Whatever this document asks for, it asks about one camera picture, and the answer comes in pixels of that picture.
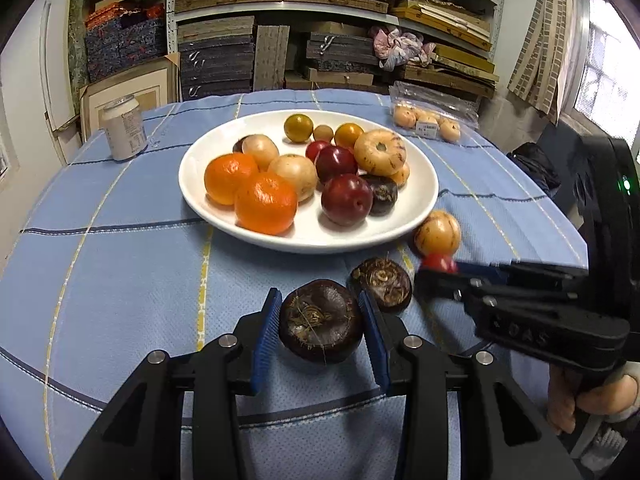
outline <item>pink fabric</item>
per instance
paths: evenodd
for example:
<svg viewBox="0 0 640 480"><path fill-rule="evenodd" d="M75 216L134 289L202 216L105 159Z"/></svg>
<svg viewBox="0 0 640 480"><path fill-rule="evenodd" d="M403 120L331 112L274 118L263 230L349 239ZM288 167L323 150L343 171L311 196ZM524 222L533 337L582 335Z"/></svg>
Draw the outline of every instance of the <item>pink fabric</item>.
<svg viewBox="0 0 640 480"><path fill-rule="evenodd" d="M431 62L435 44L422 44L424 38L421 34L402 32L401 28L390 25L371 27L369 36L373 38L373 51L383 70L392 72L396 66L407 64L409 60L422 66Z"/></svg>

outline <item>human hand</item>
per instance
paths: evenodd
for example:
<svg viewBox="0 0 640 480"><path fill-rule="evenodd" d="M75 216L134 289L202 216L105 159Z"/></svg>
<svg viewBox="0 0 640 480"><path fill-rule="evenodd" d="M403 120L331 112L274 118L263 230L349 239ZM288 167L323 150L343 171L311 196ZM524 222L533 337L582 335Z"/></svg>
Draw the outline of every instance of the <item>human hand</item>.
<svg viewBox="0 0 640 480"><path fill-rule="evenodd" d="M613 415L631 407L638 396L638 382L629 375L588 392L575 399L564 370L549 366L548 407L546 420L556 434L573 433L575 407L593 415Z"/></svg>

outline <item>wall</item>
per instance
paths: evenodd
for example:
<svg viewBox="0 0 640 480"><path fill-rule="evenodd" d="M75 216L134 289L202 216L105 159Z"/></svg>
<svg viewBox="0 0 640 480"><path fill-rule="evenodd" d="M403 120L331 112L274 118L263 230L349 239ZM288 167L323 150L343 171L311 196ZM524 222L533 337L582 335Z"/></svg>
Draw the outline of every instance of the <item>wall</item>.
<svg viewBox="0 0 640 480"><path fill-rule="evenodd" d="M536 0L504 0L500 33L495 48L495 73L500 82L493 99L480 108L480 132L504 152L537 140L548 121L507 90Z"/></svg>
<svg viewBox="0 0 640 480"><path fill-rule="evenodd" d="M43 6L44 0L34 1L0 54L0 105L4 103L6 117L0 128L3 135L8 131L20 163L0 183L0 271L29 209L62 166L44 120L39 61Z"/></svg>

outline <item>metal screw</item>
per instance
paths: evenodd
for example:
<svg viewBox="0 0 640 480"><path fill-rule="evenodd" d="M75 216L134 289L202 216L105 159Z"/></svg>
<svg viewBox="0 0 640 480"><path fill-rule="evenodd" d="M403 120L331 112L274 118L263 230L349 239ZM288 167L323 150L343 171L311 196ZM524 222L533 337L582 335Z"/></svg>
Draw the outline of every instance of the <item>metal screw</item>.
<svg viewBox="0 0 640 480"><path fill-rule="evenodd" d="M494 362L494 356L492 356L489 352L482 350L476 354L476 361L478 361L481 365L490 365Z"/></svg>
<svg viewBox="0 0 640 480"><path fill-rule="evenodd" d="M487 306L498 306L498 302L493 296L485 296L482 298L482 302Z"/></svg>
<svg viewBox="0 0 640 480"><path fill-rule="evenodd" d="M148 356L146 356L146 360L153 365L159 365L162 361L164 361L165 357L166 354L162 350L154 350L153 352L150 352Z"/></svg>
<svg viewBox="0 0 640 480"><path fill-rule="evenodd" d="M420 348L422 346L422 339L417 335L408 335L404 338L403 343L407 348Z"/></svg>
<svg viewBox="0 0 640 480"><path fill-rule="evenodd" d="M233 334L221 335L218 339L218 344L222 346L222 348L231 348L232 346L236 346L236 344L238 344L238 338Z"/></svg>

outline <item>striped tablecloth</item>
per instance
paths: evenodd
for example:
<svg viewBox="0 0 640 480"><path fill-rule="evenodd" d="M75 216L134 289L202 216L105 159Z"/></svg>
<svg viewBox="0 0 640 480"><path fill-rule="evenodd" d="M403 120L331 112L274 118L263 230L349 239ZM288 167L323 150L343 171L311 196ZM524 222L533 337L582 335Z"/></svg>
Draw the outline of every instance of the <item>striped tablecloth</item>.
<svg viewBox="0 0 640 480"><path fill-rule="evenodd" d="M151 350L193 352L315 278L346 281L374 254L412 273L405 240L329 256L277 253L201 221L180 194L188 147L233 118L320 108L392 127L388 96L325 89L268 91L171 104L144 114L145 153L110 158L95 134L42 193L0 281L0 415L44 479L57 478L105 403ZM512 258L586 266L586 245L540 189L493 145L463 127L459 144L411 137L438 173L437 208L456 216L473 262ZM409 332L449 352L478 343L460 304L414 302ZM495 349L535 402L546 365ZM301 365L282 345L265 390L238 402L246 459L258 479L390 480L404 399L376 389L364 342L340 365ZM449 478L460 475L458 415L450 394ZM182 426L183 478L191 478L190 400Z"/></svg>

